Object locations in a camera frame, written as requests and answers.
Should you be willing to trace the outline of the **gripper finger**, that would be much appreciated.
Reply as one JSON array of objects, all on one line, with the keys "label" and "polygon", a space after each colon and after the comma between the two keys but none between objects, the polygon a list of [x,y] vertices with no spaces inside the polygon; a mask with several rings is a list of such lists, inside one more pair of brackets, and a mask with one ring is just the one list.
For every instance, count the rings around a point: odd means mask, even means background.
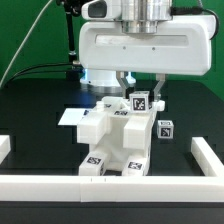
[{"label": "gripper finger", "polygon": [[161,98],[160,91],[161,91],[163,85],[165,84],[166,75],[164,73],[157,74],[156,81],[157,81],[157,84],[153,89],[153,94],[154,94],[154,100],[159,101]]},{"label": "gripper finger", "polygon": [[116,72],[116,79],[121,86],[122,94],[125,99],[129,98],[129,95],[134,92],[135,81],[129,72]]}]

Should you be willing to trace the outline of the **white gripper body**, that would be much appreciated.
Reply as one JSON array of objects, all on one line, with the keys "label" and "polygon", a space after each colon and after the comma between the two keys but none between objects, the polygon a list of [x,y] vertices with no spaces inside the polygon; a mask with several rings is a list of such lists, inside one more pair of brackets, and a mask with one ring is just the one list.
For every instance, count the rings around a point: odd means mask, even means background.
[{"label": "white gripper body", "polygon": [[173,15],[172,0],[92,0],[82,6],[79,60],[86,69],[203,75],[212,17]]}]

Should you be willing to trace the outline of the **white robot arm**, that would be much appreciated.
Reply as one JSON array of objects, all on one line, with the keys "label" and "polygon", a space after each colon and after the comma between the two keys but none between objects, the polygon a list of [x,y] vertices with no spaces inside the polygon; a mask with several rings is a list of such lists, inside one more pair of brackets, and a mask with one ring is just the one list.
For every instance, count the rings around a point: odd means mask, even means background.
[{"label": "white robot arm", "polygon": [[211,10],[173,0],[92,0],[81,15],[81,82],[99,91],[133,85],[132,72],[202,76],[211,68],[220,26]]}]

